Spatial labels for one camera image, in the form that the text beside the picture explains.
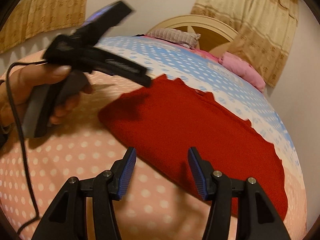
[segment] striped pillow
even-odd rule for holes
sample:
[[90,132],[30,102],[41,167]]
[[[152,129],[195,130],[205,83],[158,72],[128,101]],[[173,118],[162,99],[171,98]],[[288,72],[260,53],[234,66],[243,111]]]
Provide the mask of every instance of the striped pillow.
[[158,38],[161,40],[173,42],[176,44],[186,44],[194,49],[198,44],[198,40],[201,34],[196,33],[186,33],[176,29],[156,29],[146,34],[146,36],[152,38]]

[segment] blue polka dot fabric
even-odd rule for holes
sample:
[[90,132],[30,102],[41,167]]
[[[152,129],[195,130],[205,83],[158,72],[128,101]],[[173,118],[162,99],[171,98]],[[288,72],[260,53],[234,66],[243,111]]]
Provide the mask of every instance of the blue polka dot fabric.
[[[202,91],[223,91],[228,95],[228,101],[240,101],[245,105],[244,111],[253,111],[258,114],[261,119],[282,134],[288,141],[289,147],[294,149],[284,124],[265,97],[251,84],[220,64],[204,59],[182,47],[146,37],[103,38],[97,46],[116,51],[117,54],[133,61],[140,60],[139,63],[147,67],[150,72],[155,70],[152,62],[157,62],[157,67],[162,73],[167,74],[169,79],[179,77],[187,83],[193,78],[200,84],[205,84],[198,87]],[[176,75],[172,74],[172,69],[175,70]],[[222,105],[227,103],[226,98],[216,98],[216,100]],[[242,111],[238,109],[235,114],[241,116]],[[292,162],[299,164],[297,158],[292,159]]]

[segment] metal screw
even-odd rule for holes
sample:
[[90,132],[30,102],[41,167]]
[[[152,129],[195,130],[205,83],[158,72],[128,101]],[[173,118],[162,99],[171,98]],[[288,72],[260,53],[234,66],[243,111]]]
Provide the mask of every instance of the metal screw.
[[77,181],[77,178],[76,178],[76,177],[71,177],[71,178],[68,179],[68,182],[69,182],[70,184],[74,184],[76,181]]
[[221,177],[222,176],[222,172],[221,171],[214,171],[213,175],[216,177]]
[[109,176],[111,176],[111,174],[112,174],[112,171],[110,171],[110,170],[106,170],[102,173],[102,175],[105,177],[109,177]]
[[253,177],[250,177],[248,179],[248,182],[251,183],[251,184],[255,184],[257,182],[257,180],[255,178],[253,178]]

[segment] folded red shirt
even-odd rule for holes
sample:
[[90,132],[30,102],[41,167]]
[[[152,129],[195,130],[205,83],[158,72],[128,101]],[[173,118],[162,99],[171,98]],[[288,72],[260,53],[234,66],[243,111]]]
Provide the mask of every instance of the folded red shirt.
[[[140,158],[192,195],[199,197],[187,160],[192,146],[230,178],[256,178],[284,219],[288,209],[284,169],[274,145],[249,120],[217,103],[212,93],[162,75],[150,88],[123,94],[104,107],[99,120],[125,146],[135,147]],[[237,213],[236,200],[232,212]]]

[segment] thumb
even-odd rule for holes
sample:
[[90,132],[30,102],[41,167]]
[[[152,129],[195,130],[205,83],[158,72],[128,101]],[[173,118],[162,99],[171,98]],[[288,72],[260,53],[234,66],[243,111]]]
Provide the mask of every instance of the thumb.
[[54,64],[27,65],[20,70],[19,80],[29,88],[43,84],[55,84],[64,80],[70,70],[70,66]]

